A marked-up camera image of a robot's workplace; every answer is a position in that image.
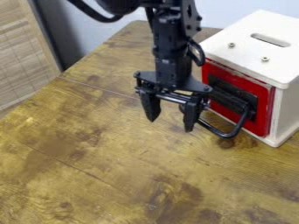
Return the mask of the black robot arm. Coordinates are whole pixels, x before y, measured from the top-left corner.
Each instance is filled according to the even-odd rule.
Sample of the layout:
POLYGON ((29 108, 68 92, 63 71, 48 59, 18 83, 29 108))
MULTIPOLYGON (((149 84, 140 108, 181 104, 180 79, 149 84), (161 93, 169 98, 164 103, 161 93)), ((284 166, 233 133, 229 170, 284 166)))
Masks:
POLYGON ((153 34, 155 70, 135 73, 135 91, 147 119, 161 112, 160 101, 175 102, 183 112, 184 130, 191 132, 200 118, 211 87, 192 77, 192 66, 203 66, 205 55, 192 37, 201 30, 201 16, 193 0, 96 0, 111 14, 105 17, 83 0, 67 0, 101 23, 113 23, 137 8, 144 8, 153 34))

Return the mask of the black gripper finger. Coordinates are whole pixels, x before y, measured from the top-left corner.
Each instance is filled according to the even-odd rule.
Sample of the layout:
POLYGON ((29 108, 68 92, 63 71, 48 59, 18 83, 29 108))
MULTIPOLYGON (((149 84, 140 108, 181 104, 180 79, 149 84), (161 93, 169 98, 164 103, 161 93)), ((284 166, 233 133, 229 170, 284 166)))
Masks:
POLYGON ((153 122, 161 113, 160 99, 155 96, 155 94, 151 94, 141 90, 140 100, 144 108, 145 117, 151 122, 153 122))
POLYGON ((193 125, 200 118, 201 105, 196 102, 187 102, 183 105, 181 110, 183 110, 184 131, 192 132, 193 125))

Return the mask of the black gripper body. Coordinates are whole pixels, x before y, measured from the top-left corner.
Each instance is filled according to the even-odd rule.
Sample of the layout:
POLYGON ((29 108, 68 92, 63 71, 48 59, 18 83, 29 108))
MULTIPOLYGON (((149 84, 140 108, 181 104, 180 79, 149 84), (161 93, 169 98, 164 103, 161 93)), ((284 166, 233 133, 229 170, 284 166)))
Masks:
POLYGON ((155 70, 135 73, 135 91, 155 94, 160 100, 185 104, 204 103, 212 88, 192 76, 192 64, 204 65, 201 46, 188 40, 181 46, 168 43, 153 45, 155 70))

